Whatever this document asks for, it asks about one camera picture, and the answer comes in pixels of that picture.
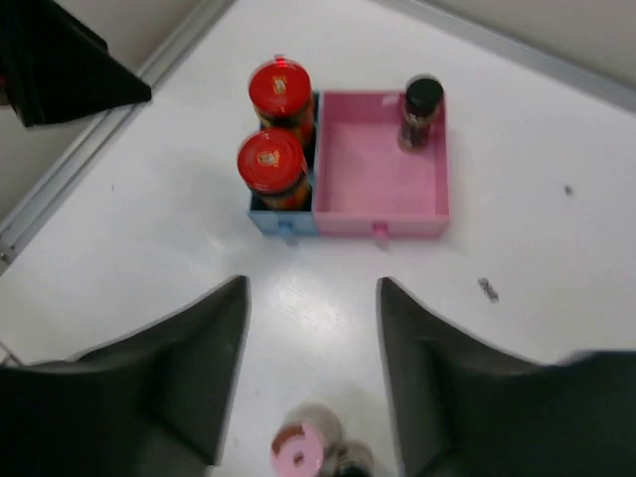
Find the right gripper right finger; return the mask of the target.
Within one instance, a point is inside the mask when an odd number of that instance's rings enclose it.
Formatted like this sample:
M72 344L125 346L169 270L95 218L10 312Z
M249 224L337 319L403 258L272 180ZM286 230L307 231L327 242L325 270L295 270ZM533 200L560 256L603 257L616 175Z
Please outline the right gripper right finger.
M635 355L540 365L378 283L392 421L404 476L631 476Z

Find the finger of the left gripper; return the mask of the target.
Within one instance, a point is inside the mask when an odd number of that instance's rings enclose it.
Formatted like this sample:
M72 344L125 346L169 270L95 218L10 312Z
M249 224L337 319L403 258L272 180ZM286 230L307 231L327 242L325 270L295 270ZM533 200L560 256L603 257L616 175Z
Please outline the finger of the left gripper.
M1 3L1 105L27 127L146 103L151 86L55 1Z

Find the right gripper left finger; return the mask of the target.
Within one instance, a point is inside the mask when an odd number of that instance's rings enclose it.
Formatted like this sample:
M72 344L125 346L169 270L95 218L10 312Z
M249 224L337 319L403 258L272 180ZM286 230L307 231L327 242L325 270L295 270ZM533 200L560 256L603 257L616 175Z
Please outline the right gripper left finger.
M233 277L72 359L1 369L5 476L204 476L221 461L248 328Z

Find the red-cap jar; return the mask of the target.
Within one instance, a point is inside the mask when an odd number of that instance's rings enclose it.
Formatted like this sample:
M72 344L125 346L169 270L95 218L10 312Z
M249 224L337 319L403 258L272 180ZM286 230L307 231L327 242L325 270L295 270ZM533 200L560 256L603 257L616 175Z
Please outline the red-cap jar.
M309 169L291 132L267 128L248 137L237 156L238 172L251 192L275 211L299 211L311 198Z
M315 130L315 101L310 75L299 63L276 56L260 65L248 82L248 96L264 128L294 134L303 148Z

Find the small black-cap spice bottle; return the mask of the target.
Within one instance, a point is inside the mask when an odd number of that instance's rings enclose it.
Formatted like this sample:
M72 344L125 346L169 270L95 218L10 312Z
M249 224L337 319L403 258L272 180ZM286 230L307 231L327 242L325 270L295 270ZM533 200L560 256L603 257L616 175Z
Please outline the small black-cap spice bottle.
M407 83L398 135L402 150L413 152L427 146L443 100L444 88L435 77L418 76Z

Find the black-cap spice bottle front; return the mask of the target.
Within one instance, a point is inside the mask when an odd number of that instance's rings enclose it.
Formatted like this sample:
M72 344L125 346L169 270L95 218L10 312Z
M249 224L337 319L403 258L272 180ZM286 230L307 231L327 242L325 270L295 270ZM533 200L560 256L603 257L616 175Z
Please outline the black-cap spice bottle front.
M332 454L328 476L373 477L374 455L370 447L361 441L349 440L340 444Z

